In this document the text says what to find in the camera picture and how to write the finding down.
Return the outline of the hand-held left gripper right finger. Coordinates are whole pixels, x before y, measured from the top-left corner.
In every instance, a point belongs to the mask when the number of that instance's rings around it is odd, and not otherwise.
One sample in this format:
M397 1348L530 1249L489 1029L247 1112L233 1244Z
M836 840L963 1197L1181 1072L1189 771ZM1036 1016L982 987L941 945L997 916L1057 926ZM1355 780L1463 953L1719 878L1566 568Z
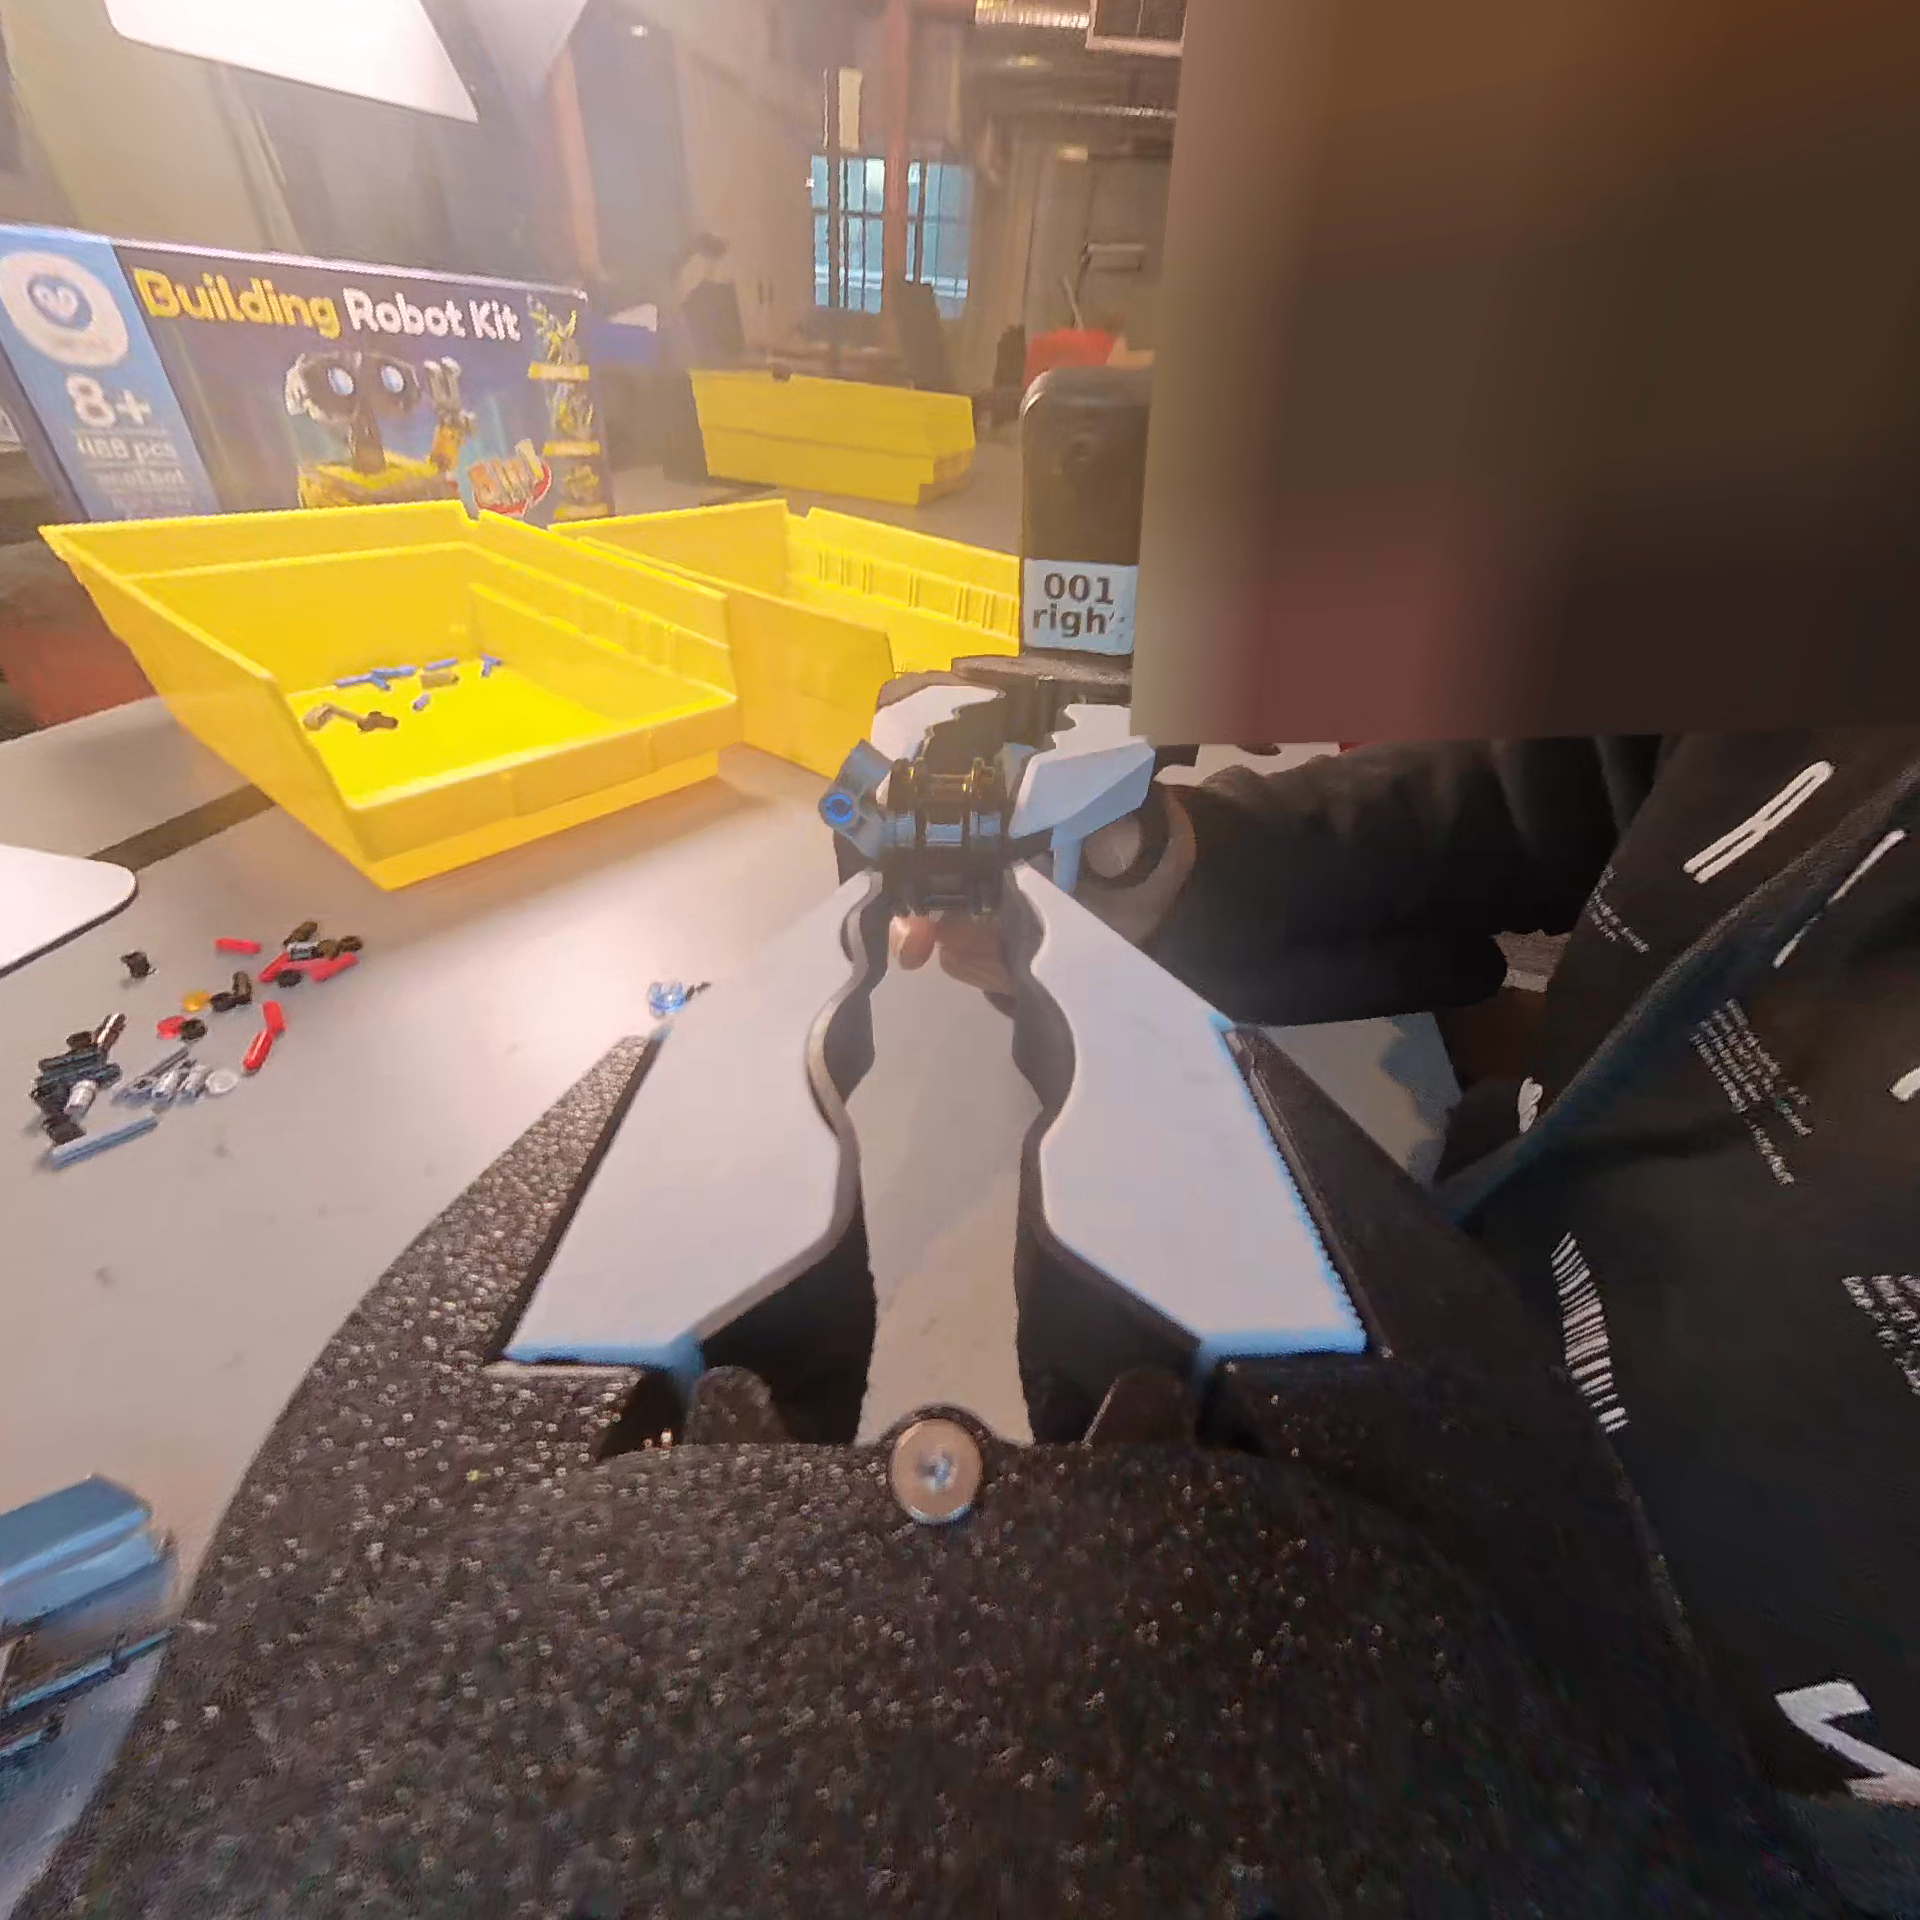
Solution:
M1009 878L1041 1240L1191 1365L1367 1329L1206 999L1041 873Z

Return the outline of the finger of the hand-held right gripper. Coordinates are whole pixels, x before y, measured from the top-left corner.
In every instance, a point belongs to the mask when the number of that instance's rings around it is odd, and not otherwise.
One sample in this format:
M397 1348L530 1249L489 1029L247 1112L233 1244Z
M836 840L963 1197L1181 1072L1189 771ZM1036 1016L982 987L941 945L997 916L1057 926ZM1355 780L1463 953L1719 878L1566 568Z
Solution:
M950 723L973 703L979 703L979 685L941 680L881 707L868 726L868 745L877 755L882 773L913 758L929 732Z
M1138 736L1074 745L1057 736L1031 755L1015 789L1015 840L1041 838L1050 880L1073 894L1085 840L1138 812L1157 773L1157 750Z

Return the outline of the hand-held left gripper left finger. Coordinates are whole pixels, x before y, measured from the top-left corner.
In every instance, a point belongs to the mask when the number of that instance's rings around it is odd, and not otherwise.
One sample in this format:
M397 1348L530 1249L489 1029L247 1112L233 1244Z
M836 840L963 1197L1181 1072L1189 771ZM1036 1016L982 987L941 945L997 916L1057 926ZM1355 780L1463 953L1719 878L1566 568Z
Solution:
M655 1029L507 1361L697 1368L842 1244L887 919L858 873Z

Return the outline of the black toy wheel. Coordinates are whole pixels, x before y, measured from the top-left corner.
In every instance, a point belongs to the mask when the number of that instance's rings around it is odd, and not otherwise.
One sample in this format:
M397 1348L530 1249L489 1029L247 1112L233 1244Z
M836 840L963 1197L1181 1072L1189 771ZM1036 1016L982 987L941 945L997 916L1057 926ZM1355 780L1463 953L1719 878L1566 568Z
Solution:
M1001 902L1006 785L971 758L947 773L923 756L897 760L882 805L881 876L909 919L986 919Z

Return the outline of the grey desk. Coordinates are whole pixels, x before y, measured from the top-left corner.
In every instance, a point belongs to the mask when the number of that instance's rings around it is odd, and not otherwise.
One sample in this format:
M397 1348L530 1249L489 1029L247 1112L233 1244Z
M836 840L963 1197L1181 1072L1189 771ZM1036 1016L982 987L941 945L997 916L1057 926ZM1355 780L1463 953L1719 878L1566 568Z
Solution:
M5 742L5 843L132 861L132 902L5 977L5 1507L90 1473L147 1497L180 1571L382 1270L617 1039L660 977L721 981L829 894L823 782L722 773L385 894L156 702ZM110 1011L117 1059L221 935L356 933L262 1073L75 1168L42 1164L34 1063Z

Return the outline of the person's right hand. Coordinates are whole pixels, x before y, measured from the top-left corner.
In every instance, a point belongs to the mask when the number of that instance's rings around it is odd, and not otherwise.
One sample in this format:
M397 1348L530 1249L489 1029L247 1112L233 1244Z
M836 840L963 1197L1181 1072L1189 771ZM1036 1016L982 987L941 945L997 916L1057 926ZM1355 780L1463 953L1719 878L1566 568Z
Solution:
M900 915L891 924L890 948L906 971L937 967L997 1001L1009 1001L1018 991L997 915L979 916L965 910Z

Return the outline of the yellow storage bin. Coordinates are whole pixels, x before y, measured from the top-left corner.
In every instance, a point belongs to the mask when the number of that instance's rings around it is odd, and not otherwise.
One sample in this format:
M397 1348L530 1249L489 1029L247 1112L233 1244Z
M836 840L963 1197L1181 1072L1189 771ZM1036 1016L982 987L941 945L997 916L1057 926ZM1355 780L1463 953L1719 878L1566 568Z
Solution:
M780 496L589 518L566 528L654 575L726 604L747 745L833 774L873 720L884 680L959 656L1010 656L1022 564L877 518Z
M726 604L452 501L55 523L179 726L377 887L660 797L742 737ZM293 696L359 668L503 656L382 736Z
M923 508L970 480L966 396L775 371L689 379L710 478L897 508Z

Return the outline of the large paned window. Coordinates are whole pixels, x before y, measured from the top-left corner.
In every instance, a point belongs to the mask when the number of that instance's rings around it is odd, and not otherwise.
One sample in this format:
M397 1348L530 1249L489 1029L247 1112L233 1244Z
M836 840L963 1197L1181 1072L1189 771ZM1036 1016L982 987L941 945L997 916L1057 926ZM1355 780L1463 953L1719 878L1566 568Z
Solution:
M902 246L890 256L884 158L845 153L836 164L839 173L823 150L807 164L813 307L877 315L899 271L931 288L941 319L959 319L970 304L973 166L950 158L906 164Z

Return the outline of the cluster of blue brick pins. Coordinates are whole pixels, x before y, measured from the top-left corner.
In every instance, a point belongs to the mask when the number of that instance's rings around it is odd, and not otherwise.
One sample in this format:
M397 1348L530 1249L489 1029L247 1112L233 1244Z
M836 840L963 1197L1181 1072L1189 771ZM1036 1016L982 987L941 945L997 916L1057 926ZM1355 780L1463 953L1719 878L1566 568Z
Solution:
M306 734L351 732L382 736L399 726L405 712L423 712L462 683L491 680L506 669L503 656L444 656L425 662L385 662L343 672L293 696L294 723Z

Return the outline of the pile of small brick pieces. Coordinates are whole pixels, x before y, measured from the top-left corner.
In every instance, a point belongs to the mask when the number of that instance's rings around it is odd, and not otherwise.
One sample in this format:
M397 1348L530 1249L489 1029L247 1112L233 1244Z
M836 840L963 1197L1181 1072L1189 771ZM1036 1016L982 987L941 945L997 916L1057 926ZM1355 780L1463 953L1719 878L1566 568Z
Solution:
M22 1110L37 1164L70 1171L237 1097L287 1048L303 1006L365 955L365 933L322 919L276 939L213 933L174 957L119 953L107 1012L5 1063L7 1105Z

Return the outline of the person in black hoodie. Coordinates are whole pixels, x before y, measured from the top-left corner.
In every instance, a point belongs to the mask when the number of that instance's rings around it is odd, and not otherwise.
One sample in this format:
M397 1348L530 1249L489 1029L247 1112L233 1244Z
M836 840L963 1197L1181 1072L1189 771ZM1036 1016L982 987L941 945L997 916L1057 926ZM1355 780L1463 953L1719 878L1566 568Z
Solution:
M1914 728L1665 745L1458 1177L1766 1774L1907 1815L1916 902Z

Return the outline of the blue robot kit box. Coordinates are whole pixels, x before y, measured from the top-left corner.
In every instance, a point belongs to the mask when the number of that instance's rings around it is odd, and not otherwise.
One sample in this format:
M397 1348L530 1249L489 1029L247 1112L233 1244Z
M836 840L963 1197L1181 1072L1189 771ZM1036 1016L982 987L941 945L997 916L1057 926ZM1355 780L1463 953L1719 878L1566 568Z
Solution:
M613 515L566 285L3 231L5 401L83 520Z

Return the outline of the white rounded base plate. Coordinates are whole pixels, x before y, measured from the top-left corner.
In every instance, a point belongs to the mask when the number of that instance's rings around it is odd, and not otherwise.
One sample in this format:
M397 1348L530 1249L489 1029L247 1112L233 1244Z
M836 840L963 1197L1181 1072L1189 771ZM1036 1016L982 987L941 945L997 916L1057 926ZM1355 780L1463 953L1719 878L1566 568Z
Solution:
M121 915L137 876L115 861L3 845L3 976Z

